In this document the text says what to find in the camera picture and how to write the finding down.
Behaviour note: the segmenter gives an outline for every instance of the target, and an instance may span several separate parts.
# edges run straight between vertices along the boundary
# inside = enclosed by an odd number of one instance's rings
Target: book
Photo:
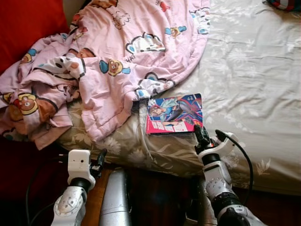
[[[147,134],[189,133],[194,132],[194,125],[203,127],[201,94],[149,100]]]

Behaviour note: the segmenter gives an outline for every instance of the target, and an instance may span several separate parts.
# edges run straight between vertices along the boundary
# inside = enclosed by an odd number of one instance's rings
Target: floral pattern
[[[200,92],[204,125],[238,137],[254,171],[254,189],[301,194],[300,186],[300,15],[261,1],[211,0],[206,49],[192,75],[156,97]],[[190,177],[202,173],[193,134],[145,134],[147,100],[105,140],[94,144],[81,121],[81,103],[69,104],[73,128],[59,143],[87,148],[107,162]],[[222,153],[233,185],[248,187],[249,167],[235,147]]]

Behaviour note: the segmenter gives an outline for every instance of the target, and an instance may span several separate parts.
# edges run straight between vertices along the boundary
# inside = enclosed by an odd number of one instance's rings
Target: mattress
[[[234,133],[253,164],[254,189],[301,195],[301,27],[300,14],[261,1],[211,0],[206,49],[193,73],[155,97],[201,93],[210,136]],[[93,158],[108,149],[107,162],[191,177],[202,173],[194,134],[145,134],[147,101],[134,103],[132,116],[94,143],[81,120],[81,101],[70,103],[73,127],[58,140],[85,148]],[[249,167],[238,148],[221,154],[233,185],[247,188]]]

